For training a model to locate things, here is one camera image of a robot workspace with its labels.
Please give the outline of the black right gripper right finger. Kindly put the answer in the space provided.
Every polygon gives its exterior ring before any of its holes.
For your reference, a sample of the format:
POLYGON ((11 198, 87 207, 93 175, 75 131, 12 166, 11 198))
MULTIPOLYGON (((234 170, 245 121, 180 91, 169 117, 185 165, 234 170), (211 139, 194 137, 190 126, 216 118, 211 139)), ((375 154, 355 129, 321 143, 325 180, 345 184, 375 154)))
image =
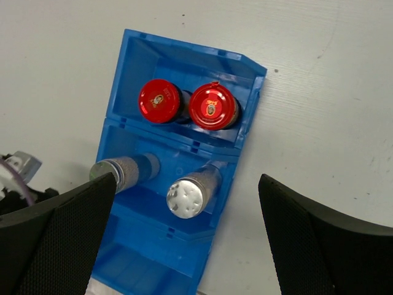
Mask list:
POLYGON ((263 174, 259 199, 282 294, 392 294, 392 228, 263 174))

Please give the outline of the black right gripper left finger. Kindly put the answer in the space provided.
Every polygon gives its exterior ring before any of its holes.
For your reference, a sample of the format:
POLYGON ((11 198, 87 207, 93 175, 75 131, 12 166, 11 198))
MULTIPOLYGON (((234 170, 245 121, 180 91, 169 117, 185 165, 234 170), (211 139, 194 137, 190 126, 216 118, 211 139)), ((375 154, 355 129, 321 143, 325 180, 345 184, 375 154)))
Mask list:
POLYGON ((84 294, 116 191, 107 173, 1 216, 1 294, 84 294))

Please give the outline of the tall silver-cap bottle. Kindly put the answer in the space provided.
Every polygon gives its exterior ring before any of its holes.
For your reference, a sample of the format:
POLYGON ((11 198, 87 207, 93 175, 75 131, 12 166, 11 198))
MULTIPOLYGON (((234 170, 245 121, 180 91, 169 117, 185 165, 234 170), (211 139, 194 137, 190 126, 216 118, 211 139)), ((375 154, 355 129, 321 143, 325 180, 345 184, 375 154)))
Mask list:
POLYGON ((181 219, 199 215, 219 191, 226 166, 225 162, 209 161, 173 182, 166 195, 172 214, 181 219))
POLYGON ((89 180, 112 173, 118 193, 155 178, 159 171, 160 161, 157 156, 151 153, 137 154, 98 161, 90 169, 89 180))

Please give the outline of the red-lid sauce jar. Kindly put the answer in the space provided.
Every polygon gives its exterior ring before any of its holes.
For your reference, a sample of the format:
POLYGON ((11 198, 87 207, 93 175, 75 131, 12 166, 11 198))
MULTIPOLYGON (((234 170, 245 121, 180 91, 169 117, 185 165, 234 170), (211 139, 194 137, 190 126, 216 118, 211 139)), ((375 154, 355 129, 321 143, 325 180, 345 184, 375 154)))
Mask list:
POLYGON ((193 92, 189 114, 200 128, 218 131, 236 125, 242 116, 242 108, 228 88, 214 81, 200 86, 193 92))
POLYGON ((180 89, 176 84, 153 79, 146 83, 138 96, 138 107, 142 116, 154 124, 190 121, 189 103, 192 93, 180 89))

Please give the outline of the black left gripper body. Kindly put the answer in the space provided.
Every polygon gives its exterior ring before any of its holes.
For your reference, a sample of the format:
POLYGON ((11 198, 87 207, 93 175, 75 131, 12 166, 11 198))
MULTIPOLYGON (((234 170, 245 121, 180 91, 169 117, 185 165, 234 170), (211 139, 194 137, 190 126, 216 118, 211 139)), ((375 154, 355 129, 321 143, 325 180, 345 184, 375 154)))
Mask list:
MULTIPOLYGON (((52 188, 40 192, 28 187, 28 191, 33 197, 34 203, 40 203, 58 195, 58 191, 52 188)), ((9 191, 6 188, 1 190, 1 215, 28 207, 26 199, 22 198, 17 191, 9 191)))

